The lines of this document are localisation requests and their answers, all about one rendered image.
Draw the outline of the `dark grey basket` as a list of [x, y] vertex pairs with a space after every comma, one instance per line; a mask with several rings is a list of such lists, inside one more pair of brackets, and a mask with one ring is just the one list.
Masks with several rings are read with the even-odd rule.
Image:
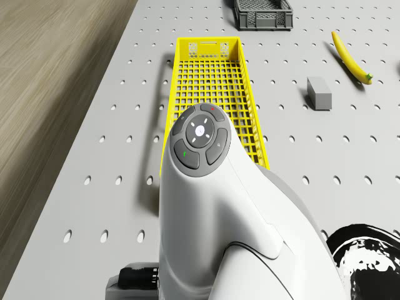
[[293, 8], [288, 0], [234, 0], [240, 30], [275, 31], [293, 28]]

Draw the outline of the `banana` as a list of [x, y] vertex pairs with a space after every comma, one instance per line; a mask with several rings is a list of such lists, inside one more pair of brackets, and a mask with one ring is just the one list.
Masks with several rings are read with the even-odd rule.
[[337, 32], [333, 31], [332, 40], [334, 42], [337, 53], [339, 54], [341, 60], [351, 74], [362, 84], [371, 85], [373, 83], [373, 75], [371, 73], [365, 72], [353, 59], [347, 50], [346, 46], [342, 42], [341, 38], [338, 36]]

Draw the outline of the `black plate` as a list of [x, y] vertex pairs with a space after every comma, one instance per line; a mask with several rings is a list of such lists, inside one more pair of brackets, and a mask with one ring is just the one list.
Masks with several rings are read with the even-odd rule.
[[351, 224], [326, 242], [348, 300], [400, 300], [400, 231]]

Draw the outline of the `grey cube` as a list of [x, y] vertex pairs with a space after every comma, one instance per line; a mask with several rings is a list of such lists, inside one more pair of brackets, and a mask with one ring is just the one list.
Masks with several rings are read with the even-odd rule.
[[332, 92], [322, 77], [307, 78], [307, 93], [315, 110], [332, 109]]

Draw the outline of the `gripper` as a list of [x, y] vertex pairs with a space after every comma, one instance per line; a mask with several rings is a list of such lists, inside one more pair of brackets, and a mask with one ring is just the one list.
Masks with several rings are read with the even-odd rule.
[[109, 278], [105, 300], [159, 300], [159, 263], [134, 262]]

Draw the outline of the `yellow basket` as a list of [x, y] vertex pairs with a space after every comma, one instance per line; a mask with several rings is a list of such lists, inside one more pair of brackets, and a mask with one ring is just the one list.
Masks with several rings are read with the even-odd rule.
[[247, 155], [262, 173], [268, 173], [268, 157], [239, 37], [177, 39], [164, 138], [187, 108], [202, 103], [215, 104], [229, 116]]

